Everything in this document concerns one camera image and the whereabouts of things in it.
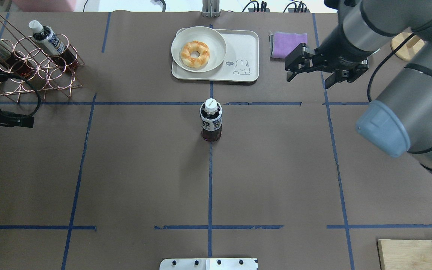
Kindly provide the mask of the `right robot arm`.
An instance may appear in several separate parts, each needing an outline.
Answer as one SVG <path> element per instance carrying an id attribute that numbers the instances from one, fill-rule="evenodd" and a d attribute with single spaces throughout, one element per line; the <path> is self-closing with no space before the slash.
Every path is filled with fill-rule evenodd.
<path id="1" fill-rule="evenodd" d="M 432 0 L 326 0 L 338 26 L 321 46 L 305 43 L 285 58 L 287 80 L 303 72 L 329 72 L 325 87 L 353 82 L 367 58 L 410 29 L 425 45 L 369 102 L 355 130 L 392 157 L 404 152 L 432 174 Z"/>

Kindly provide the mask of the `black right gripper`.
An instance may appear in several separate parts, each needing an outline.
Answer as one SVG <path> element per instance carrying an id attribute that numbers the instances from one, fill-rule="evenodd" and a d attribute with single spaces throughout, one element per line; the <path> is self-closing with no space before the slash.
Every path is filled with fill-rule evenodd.
<path id="1" fill-rule="evenodd" d="M 315 50 L 300 43 L 286 56 L 286 82 L 298 74 L 313 71 L 332 73 L 324 81 L 325 89 L 345 80 L 355 81 L 369 70 L 369 56 L 369 52 L 351 44 L 343 26 L 338 26 Z"/>

